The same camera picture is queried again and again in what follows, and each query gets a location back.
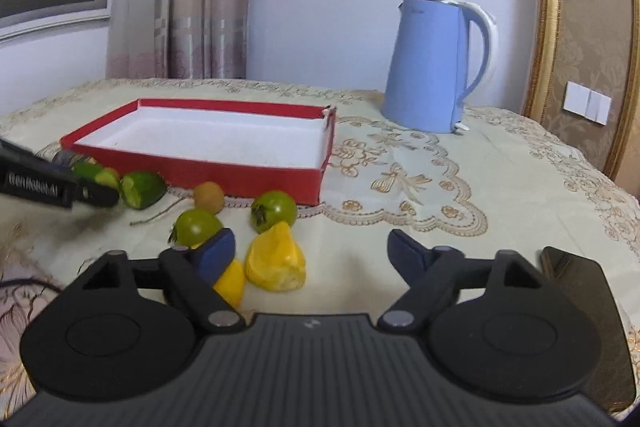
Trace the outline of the brown longan with stem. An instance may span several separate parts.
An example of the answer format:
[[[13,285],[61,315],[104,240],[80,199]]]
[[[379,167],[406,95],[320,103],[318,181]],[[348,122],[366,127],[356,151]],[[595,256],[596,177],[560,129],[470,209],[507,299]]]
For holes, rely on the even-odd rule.
[[[197,187],[195,187],[190,196],[182,196],[177,199],[175,202],[172,202],[165,209],[160,210],[155,213],[155,215],[145,218],[142,220],[132,221],[129,223],[130,227],[136,227],[137,225],[146,225],[160,217],[164,217],[166,213],[170,210],[173,210],[176,206],[180,205],[187,199],[191,199],[193,202],[193,207],[196,209],[201,209],[209,212],[211,215],[218,215],[221,212],[222,208],[224,208],[224,199],[226,195],[224,195],[224,191],[222,188],[215,182],[204,182]]]

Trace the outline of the light blue electric kettle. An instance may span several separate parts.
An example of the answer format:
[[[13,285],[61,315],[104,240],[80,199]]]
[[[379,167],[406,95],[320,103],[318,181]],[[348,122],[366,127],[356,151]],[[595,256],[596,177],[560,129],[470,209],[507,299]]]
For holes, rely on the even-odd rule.
[[[465,132],[465,99],[494,75],[499,49],[495,17],[462,0],[402,0],[382,115],[401,127]],[[471,27],[483,39],[482,64],[469,78]]]

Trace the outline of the black phone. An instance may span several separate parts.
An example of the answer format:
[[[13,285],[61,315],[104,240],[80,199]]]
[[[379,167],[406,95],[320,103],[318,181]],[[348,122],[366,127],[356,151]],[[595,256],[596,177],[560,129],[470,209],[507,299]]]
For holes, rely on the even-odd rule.
[[[597,329],[599,363],[586,387],[587,395],[610,413],[620,413],[636,399],[634,367],[626,329],[601,265],[592,259],[547,246],[541,251],[542,273]]]

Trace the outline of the cream embroidered tablecloth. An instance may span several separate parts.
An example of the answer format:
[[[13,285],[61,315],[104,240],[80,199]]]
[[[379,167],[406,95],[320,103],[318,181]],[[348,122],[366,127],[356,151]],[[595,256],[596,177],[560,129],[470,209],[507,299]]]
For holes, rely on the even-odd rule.
[[[469,108],[469,131],[434,135],[384,119],[376,91],[340,91],[245,80],[101,80],[3,116],[1,133],[51,157],[63,135],[138,98],[199,98],[336,110],[335,138],[317,207],[303,209],[293,233],[306,257],[299,291],[245,287],[241,312],[366,312],[377,317],[404,290],[386,257],[401,229],[425,246],[470,257],[513,249],[536,260],[553,246],[597,261],[626,329],[631,362],[639,352],[639,205],[576,148],[505,109]],[[91,262],[110,249],[155,256],[190,199],[169,192],[144,211],[73,210],[1,202],[1,413],[34,389],[18,354],[27,324]]]

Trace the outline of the small green cucumber piece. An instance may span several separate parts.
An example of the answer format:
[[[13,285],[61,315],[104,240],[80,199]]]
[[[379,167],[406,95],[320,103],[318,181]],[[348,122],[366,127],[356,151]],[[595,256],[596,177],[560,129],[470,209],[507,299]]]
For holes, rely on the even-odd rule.
[[[76,176],[80,176],[82,179],[88,179],[115,190],[120,187],[120,176],[112,168],[103,167],[94,162],[78,161],[73,165],[72,170]]]

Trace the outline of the red shallow cardboard box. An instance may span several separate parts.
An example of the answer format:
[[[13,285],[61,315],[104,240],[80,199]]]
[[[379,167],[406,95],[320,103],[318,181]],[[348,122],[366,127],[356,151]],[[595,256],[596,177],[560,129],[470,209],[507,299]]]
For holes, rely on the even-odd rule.
[[[173,187],[212,181],[229,196],[279,190],[298,205],[315,206],[335,123],[331,106],[138,98],[60,144],[121,174],[156,172]]]

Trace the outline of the white wall switch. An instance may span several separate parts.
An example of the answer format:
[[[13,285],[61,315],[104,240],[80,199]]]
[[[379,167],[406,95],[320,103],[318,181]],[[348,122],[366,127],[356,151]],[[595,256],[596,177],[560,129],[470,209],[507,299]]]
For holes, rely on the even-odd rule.
[[[570,81],[566,85],[563,109],[601,126],[608,123],[612,98]]]

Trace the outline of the large green cucumber piece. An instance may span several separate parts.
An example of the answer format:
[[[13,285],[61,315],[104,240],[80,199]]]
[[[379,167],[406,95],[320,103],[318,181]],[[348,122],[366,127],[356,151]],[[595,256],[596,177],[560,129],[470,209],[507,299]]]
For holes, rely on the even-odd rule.
[[[165,180],[156,172],[135,171],[120,179],[124,203],[135,210],[155,205],[167,192]]]

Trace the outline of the green tomato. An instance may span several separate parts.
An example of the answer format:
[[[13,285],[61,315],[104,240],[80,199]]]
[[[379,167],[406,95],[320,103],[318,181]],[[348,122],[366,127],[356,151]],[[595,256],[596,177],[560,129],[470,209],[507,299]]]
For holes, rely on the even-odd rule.
[[[279,222],[286,222],[292,227],[296,219],[296,202],[283,191],[264,193],[255,198],[250,206],[250,223],[258,233],[269,230]]]
[[[176,219],[168,237],[168,243],[184,246],[200,246],[215,236],[224,225],[206,210],[192,208],[183,211]]]

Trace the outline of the large yellow fruit piece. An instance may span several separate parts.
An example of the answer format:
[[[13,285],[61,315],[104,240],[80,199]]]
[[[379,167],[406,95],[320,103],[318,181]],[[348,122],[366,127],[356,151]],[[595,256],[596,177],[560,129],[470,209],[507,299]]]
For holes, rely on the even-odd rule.
[[[306,282],[306,258],[288,222],[259,233],[244,260],[247,280],[265,291],[297,291]]]

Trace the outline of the small yellow fruit piece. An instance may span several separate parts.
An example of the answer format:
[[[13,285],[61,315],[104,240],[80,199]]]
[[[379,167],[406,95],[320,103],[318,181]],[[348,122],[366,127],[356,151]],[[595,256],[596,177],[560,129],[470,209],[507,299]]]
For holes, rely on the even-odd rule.
[[[246,277],[240,260],[233,259],[213,285],[213,290],[234,309],[241,309]]]

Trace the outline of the gold ornate frame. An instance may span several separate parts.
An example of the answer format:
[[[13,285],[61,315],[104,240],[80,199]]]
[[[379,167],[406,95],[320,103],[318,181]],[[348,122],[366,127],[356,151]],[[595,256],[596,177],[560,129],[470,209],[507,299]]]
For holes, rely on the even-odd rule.
[[[570,81],[612,98],[605,126],[563,109]],[[539,0],[523,114],[637,191],[639,0]]]

